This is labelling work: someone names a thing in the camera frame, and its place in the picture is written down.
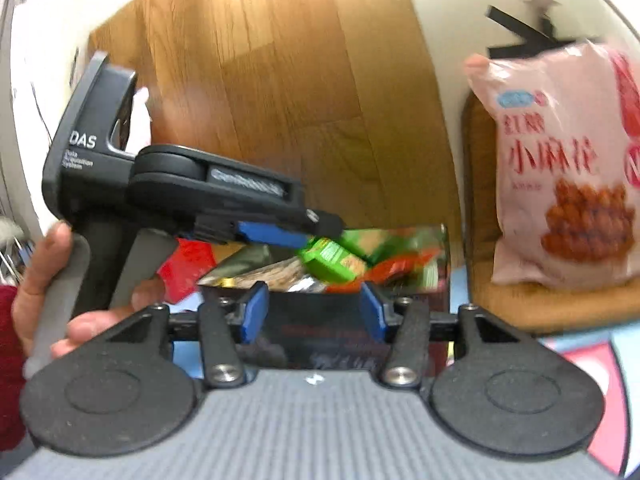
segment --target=white wall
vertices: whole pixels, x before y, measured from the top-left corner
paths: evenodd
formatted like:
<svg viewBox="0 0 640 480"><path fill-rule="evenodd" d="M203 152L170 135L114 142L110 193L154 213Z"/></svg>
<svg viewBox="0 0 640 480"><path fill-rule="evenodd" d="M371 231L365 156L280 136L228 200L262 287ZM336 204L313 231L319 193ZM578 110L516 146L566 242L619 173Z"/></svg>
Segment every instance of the white wall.
<svg viewBox="0 0 640 480"><path fill-rule="evenodd" d="M76 47L84 47L90 30L129 0L27 0L17 7L12 39L12 85L18 142L28 186L40 224L52 217L40 194L40 174L47 137L35 111L30 80L51 135L70 96L69 78ZM414 0L436 68L458 187L462 193L460 115L468 87L462 62L487 46L513 43L513 35L484 17L489 5L533 24L522 0ZM640 45L604 0L558 0L552 11L559 36L601 36L626 45L640 57ZM637 0L611 0L640 30Z"/></svg>

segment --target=green package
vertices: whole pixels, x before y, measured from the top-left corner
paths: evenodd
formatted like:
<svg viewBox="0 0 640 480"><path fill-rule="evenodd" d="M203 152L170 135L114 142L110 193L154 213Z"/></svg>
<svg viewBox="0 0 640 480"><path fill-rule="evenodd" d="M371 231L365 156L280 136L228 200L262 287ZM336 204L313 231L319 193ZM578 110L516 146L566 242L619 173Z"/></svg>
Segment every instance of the green package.
<svg viewBox="0 0 640 480"><path fill-rule="evenodd" d="M327 283L352 282L367 270L362 259L328 238L312 240L300 259L313 277Z"/></svg>

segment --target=maroon sleeve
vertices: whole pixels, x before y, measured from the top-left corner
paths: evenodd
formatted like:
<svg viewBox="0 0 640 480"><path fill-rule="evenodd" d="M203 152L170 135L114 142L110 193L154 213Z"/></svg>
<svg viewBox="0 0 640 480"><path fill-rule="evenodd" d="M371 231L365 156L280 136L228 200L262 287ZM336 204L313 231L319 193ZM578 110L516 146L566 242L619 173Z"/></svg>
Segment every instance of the maroon sleeve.
<svg viewBox="0 0 640 480"><path fill-rule="evenodd" d="M0 286L0 451L17 446L25 431L18 408L24 386L24 355L11 317L16 290L14 286Z"/></svg>

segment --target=snack package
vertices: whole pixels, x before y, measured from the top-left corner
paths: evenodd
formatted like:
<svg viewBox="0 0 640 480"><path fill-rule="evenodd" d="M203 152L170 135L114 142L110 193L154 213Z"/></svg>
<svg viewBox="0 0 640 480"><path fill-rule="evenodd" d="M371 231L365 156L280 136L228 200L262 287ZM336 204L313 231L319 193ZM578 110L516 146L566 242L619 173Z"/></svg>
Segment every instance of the snack package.
<svg viewBox="0 0 640 480"><path fill-rule="evenodd" d="M640 273L640 73L591 43L466 62L498 125L493 281L597 288Z"/></svg>

